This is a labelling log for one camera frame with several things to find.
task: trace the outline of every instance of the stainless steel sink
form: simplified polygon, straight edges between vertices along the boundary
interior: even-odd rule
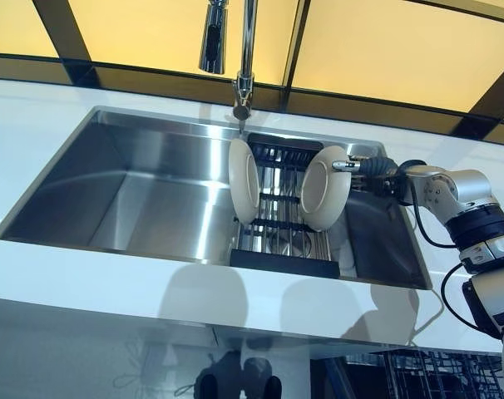
[[[385,154],[378,142],[254,132]],[[242,234],[228,185],[228,150],[239,135],[236,126],[97,107],[0,224],[0,239],[229,265]],[[351,242],[357,273],[340,278],[430,288],[406,221],[391,200],[353,193],[326,238]],[[338,249],[324,248],[339,261]]]

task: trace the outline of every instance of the black cable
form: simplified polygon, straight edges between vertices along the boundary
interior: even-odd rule
[[[418,198],[417,198],[417,191],[415,189],[415,184],[411,179],[408,179],[409,181],[409,187],[411,189],[411,197],[413,199],[413,208],[415,211],[415,218],[417,219],[418,227],[420,227],[420,233],[422,233],[422,236],[425,238],[426,241],[428,241],[431,245],[438,247],[438,248],[457,248],[456,245],[451,245],[451,244],[439,244],[433,241],[432,239],[429,238],[429,236],[426,233],[426,230],[424,229],[424,226],[422,225],[422,220],[420,219],[420,212],[418,211]]]
[[[446,299],[446,292],[445,292],[446,291],[446,283],[447,283],[448,279],[452,276],[452,274],[454,274],[461,267],[462,267],[462,263],[460,263],[457,266],[453,267],[446,274],[446,276],[444,276],[444,280],[442,281],[442,284],[441,284],[441,297],[442,297],[442,301],[444,302],[444,305],[447,307],[447,309],[450,311],[450,313],[453,316],[455,316],[460,322],[466,324],[468,327],[473,328],[474,330],[479,331],[480,333],[484,333],[484,331],[481,330],[477,325],[472,324],[472,323],[468,322],[467,320],[465,320],[464,318],[462,318],[461,316],[459,316],[459,314],[457,314],[457,312],[452,309],[452,307],[450,306],[450,303],[448,303],[448,301]]]

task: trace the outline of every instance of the faucet handle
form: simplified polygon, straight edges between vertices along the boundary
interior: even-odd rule
[[[234,116],[240,121],[245,121],[250,117],[253,84],[254,75],[243,77],[241,74],[238,74],[237,79],[232,81],[235,95]]]

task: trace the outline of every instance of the white countertop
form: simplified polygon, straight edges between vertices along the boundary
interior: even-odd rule
[[[231,108],[15,81],[0,81],[0,221],[93,106],[231,121]],[[478,169],[504,209],[504,146],[401,129],[255,111],[247,126],[381,141],[397,162],[422,159],[449,170]],[[432,238],[446,230],[425,210]],[[438,291],[458,262],[415,232]],[[462,296],[467,275],[451,278],[449,301],[472,320]],[[64,308],[223,324],[319,337],[500,352],[496,339],[441,313],[432,291],[311,278],[244,268],[187,264],[0,241],[0,298]]]

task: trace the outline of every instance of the black frame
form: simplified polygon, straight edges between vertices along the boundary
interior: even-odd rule
[[[443,5],[447,0],[408,1],[431,3],[436,7],[497,20],[494,15],[447,7]],[[127,91],[227,106],[233,104],[230,79],[94,62],[68,0],[33,0],[33,3],[59,58],[0,54],[0,79]],[[283,84],[255,83],[255,109],[398,127],[504,145],[504,72],[468,113],[294,88],[294,69],[310,3],[311,0],[299,0]]]

